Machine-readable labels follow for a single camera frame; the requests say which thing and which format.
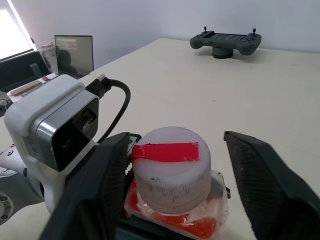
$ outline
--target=white table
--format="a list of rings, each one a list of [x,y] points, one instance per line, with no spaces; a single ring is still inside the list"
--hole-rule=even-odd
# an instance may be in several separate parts
[[[223,173],[231,189],[221,239],[255,240],[224,131],[270,143],[320,196],[320,54],[266,49],[251,56],[235,52],[230,59],[214,59],[211,54],[209,47],[193,50],[187,41],[164,38],[81,80],[87,85],[105,74],[130,87],[131,102],[112,134],[144,135],[160,127],[182,126],[202,136],[210,147],[212,169]],[[109,127],[123,99],[116,88],[101,99],[95,140]],[[0,147],[5,148],[11,142],[0,121]],[[27,207],[0,227],[1,239],[34,239],[48,217],[43,203]]]

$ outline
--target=bright window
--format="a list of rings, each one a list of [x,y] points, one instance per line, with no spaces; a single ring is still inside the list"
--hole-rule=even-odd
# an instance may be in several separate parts
[[[0,0],[0,60],[32,49],[35,46],[12,3]]]

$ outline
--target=red label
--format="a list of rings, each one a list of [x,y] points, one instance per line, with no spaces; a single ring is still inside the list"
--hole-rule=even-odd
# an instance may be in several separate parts
[[[199,161],[199,146],[197,142],[135,145],[132,161],[136,159],[150,159],[162,163],[195,162]]]

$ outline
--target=white bottle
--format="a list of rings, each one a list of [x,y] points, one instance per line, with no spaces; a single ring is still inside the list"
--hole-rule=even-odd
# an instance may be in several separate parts
[[[41,55],[42,58],[51,73],[58,73],[58,62],[57,62],[57,53],[56,46],[51,41],[46,45],[41,46]]]
[[[163,127],[145,135],[137,145],[172,143],[197,143],[199,161],[133,161],[141,198],[153,210],[164,214],[188,212],[206,199],[211,188],[210,150],[195,132],[183,127]]]

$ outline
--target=laptop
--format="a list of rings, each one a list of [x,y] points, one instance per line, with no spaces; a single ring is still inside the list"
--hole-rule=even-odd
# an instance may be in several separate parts
[[[89,35],[54,36],[58,74],[82,78],[94,70],[93,37]]]

